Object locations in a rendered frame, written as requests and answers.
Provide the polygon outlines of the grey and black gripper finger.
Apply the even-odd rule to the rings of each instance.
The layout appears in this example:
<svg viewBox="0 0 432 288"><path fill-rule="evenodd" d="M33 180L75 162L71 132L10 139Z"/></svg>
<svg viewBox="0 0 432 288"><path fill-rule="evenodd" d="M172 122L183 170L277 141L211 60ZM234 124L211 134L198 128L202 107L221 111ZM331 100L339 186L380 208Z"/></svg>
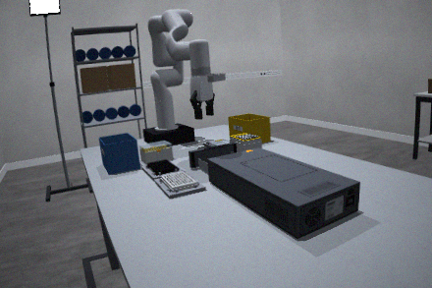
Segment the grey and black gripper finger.
<svg viewBox="0 0 432 288"><path fill-rule="evenodd" d="M202 109L200 109L202 102L197 100L196 97L197 97L197 91L195 90L189 101L191 102L191 105L193 106L194 109L194 118L202 119Z"/></svg>
<svg viewBox="0 0 432 288"><path fill-rule="evenodd" d="M205 103L206 103L206 106L205 106L206 107L206 115L207 116L213 116L214 115L214 111L213 111L214 96L215 96L215 94L213 93L213 98L211 100L205 101Z"/></svg>

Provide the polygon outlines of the yellow open-top box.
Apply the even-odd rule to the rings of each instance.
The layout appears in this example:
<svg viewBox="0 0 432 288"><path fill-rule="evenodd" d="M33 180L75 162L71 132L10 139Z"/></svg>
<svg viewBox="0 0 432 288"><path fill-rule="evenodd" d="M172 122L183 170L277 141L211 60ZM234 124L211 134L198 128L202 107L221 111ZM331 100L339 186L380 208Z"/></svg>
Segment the yellow open-top box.
<svg viewBox="0 0 432 288"><path fill-rule="evenodd" d="M243 114L228 118L230 136L247 133L261 137L262 143L271 142L270 117Z"/></svg>

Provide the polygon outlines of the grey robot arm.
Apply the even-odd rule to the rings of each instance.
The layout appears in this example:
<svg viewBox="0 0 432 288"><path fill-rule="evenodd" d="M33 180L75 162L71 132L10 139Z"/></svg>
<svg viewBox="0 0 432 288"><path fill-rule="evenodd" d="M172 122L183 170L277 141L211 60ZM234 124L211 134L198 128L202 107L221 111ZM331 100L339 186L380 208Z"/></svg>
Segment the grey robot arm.
<svg viewBox="0 0 432 288"><path fill-rule="evenodd" d="M174 68L157 70L150 76L157 118L155 131L179 128L175 125L173 96L167 87L180 86L183 83L184 61L190 58L192 76L211 74L207 40L178 42L187 36L192 22L193 17L189 10L167 10L162 15L151 17L148 21L154 66ZM166 36L164 32L168 32L168 35ZM226 77L221 73L207 76L207 79L209 83L214 83L225 81Z"/></svg>

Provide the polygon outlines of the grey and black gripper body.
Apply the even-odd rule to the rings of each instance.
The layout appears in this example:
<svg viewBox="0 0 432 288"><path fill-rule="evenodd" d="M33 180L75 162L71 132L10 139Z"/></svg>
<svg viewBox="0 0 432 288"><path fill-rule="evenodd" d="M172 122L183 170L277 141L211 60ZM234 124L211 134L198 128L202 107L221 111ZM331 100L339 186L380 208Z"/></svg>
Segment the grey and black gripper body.
<svg viewBox="0 0 432 288"><path fill-rule="evenodd" d="M190 77L190 97L197 91L196 99L200 102L213 98L213 86L208 82L207 76L193 75Z"/></svg>

